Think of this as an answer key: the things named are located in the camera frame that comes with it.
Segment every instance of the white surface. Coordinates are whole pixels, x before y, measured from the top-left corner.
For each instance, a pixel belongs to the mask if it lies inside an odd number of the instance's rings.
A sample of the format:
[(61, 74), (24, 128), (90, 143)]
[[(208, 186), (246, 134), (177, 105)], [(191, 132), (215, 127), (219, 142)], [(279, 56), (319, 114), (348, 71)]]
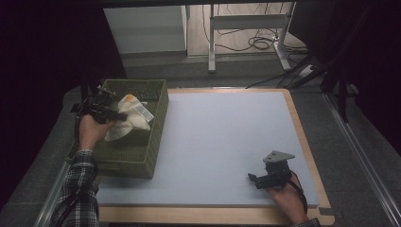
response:
[(266, 175), (272, 150), (294, 154), (309, 205), (315, 185), (282, 93), (169, 94), (155, 175), (151, 180), (104, 177), (99, 204), (266, 206), (248, 173)]
[(186, 49), (185, 7), (104, 9), (120, 54)]

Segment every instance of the metal frame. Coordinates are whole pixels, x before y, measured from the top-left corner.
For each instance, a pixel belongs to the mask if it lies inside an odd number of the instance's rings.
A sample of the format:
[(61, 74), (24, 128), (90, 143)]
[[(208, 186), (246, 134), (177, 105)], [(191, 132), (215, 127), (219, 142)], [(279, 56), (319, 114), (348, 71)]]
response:
[(289, 71), (291, 67), (283, 52), (283, 43), (294, 7), (295, 2), (291, 2), (289, 10), (285, 14), (215, 16), (214, 5), (210, 5), (209, 72), (216, 72), (215, 30), (258, 28), (282, 28), (279, 38), (275, 40), (277, 42), (274, 42), (273, 45), (283, 69)]

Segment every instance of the table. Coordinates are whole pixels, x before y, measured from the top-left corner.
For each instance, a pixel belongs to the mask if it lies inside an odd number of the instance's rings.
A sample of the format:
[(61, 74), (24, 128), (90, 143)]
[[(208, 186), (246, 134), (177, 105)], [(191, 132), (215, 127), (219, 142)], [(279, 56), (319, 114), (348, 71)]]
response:
[[(314, 163), (305, 134), (296, 113), (289, 91), (277, 89), (173, 89), (168, 90), (170, 94), (179, 93), (255, 93), (255, 92), (278, 92), (282, 93), (288, 105), (289, 114), (292, 118), (296, 133), (298, 135), (302, 150), (304, 152), (307, 167), (309, 168), (313, 182), (316, 185), (320, 205), (309, 207), (310, 218), (318, 218), (322, 225), (334, 222), (333, 216), (325, 216), (321, 213), (331, 208), (325, 194), (319, 172)], [(116, 206), (99, 205), (101, 222), (139, 222), (139, 223), (191, 223), (191, 224), (288, 224), (288, 220), (275, 207), (193, 207), (184, 206)]]

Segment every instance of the wall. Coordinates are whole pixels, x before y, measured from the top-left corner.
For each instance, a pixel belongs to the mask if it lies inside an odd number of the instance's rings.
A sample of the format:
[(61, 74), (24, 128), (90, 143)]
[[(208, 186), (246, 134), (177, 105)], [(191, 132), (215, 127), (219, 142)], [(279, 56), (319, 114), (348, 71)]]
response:
[(186, 49), (185, 7), (104, 9), (120, 54)]

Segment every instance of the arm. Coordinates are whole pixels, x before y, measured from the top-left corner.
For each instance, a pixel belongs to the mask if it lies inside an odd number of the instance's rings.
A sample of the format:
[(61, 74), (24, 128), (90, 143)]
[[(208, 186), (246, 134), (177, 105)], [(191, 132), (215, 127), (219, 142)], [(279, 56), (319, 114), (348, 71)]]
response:
[[(298, 178), (292, 174), (291, 180), (300, 186)], [(314, 218), (309, 220), (304, 205), (294, 187), (288, 183), (282, 188), (267, 188), (277, 206), (287, 215), (294, 227), (319, 227), (321, 224)]]
[(90, 115), (79, 125), (79, 151), (68, 169), (50, 226), (98, 226), (97, 164), (93, 149), (115, 122), (97, 124)]

